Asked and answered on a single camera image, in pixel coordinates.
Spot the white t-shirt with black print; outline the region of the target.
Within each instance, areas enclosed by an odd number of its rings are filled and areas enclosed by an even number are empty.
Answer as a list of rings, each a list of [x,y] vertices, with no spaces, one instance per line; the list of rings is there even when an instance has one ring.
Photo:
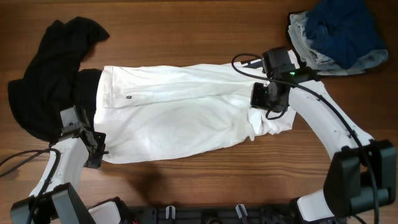
[[[292,128],[283,117],[251,106],[259,69],[234,64],[104,67],[94,127],[105,133],[106,162],[178,159],[231,147]]]

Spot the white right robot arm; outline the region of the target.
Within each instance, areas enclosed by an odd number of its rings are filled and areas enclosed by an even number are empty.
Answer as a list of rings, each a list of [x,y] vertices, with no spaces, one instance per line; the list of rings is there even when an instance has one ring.
[[[251,106],[284,115],[295,110],[324,145],[331,163],[323,187],[294,198],[287,211],[291,223],[340,223],[396,201],[397,150],[389,140],[375,140],[331,99],[324,84],[274,81],[255,83]]]

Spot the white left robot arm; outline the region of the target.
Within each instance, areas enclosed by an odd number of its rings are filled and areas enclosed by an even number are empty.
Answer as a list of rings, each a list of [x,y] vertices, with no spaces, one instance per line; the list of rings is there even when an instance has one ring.
[[[78,196],[83,168],[97,169],[101,165],[106,135],[81,131],[62,139],[45,152],[49,162],[42,179],[29,197],[12,205],[13,223],[138,223],[135,214],[115,197],[88,209]]]

